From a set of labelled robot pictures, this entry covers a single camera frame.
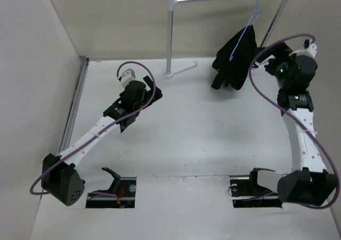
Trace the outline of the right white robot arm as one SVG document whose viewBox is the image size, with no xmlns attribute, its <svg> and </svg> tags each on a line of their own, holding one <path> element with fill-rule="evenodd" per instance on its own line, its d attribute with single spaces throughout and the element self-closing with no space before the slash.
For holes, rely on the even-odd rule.
<svg viewBox="0 0 341 240">
<path fill-rule="evenodd" d="M 290 173 L 254 168 L 249 175 L 233 176 L 230 195 L 241 206 L 280 207 L 283 203 L 299 204 L 311 209 L 329 208 L 338 198 L 340 180 L 336 169 L 328 172 L 321 155 L 326 150 L 317 140 L 313 125 L 313 99 L 308 91 L 318 64 L 317 46 L 307 39 L 300 50 L 293 51 L 285 42 L 261 49 L 259 62 L 277 79 L 279 90 L 275 106 L 280 109 L 287 127 L 292 153 Z"/>
</svg>

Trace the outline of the white clothes rack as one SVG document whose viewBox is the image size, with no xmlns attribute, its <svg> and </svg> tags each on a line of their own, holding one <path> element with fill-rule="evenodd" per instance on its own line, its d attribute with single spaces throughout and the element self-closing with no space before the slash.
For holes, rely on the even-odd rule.
<svg viewBox="0 0 341 240">
<path fill-rule="evenodd" d="M 265 45 L 291 0 L 261 0 L 261 13 L 252 25 Z M 173 79 L 198 68 L 198 58 L 212 57 L 245 28 L 257 0 L 167 0 L 164 64 L 157 80 Z"/>
</svg>

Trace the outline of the black trousers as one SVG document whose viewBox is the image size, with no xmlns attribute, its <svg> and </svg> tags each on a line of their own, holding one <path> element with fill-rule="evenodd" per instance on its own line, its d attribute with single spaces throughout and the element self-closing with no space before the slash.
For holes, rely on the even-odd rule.
<svg viewBox="0 0 341 240">
<path fill-rule="evenodd" d="M 256 55 L 254 27 L 248 26 L 235 34 L 216 54 L 212 67 L 217 71 L 211 88 L 221 86 L 240 90 L 248 76 L 249 65 Z"/>
</svg>

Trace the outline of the left aluminium table rail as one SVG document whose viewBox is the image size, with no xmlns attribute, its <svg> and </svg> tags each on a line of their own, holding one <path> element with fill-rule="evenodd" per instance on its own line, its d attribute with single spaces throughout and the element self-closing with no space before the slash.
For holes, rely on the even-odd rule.
<svg viewBox="0 0 341 240">
<path fill-rule="evenodd" d="M 88 64 L 90 60 L 86 56 L 80 56 L 79 58 L 80 58 L 80 69 L 79 69 L 79 73 L 77 76 L 74 92 L 72 95 L 72 100 L 70 104 L 67 121 L 63 130 L 61 143 L 56 150 L 56 154 L 59 154 L 70 145 L 70 139 L 71 139 L 72 131 L 74 129 L 78 107 L 79 107 L 80 99 L 82 96 L 82 91 L 84 88 L 85 78 L 86 78 Z"/>
</svg>

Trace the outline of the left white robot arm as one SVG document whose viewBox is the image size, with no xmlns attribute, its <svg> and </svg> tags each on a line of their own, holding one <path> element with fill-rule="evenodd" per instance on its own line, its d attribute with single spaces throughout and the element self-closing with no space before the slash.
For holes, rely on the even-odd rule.
<svg viewBox="0 0 341 240">
<path fill-rule="evenodd" d="M 136 121 L 140 111 L 162 96 L 153 77 L 129 81 L 85 135 L 58 155 L 48 154 L 44 158 L 41 187 L 65 206 L 74 205 L 83 193 L 104 197 L 118 194 L 119 174 L 108 167 L 102 167 L 101 173 L 89 172 L 87 165 L 108 141 Z"/>
</svg>

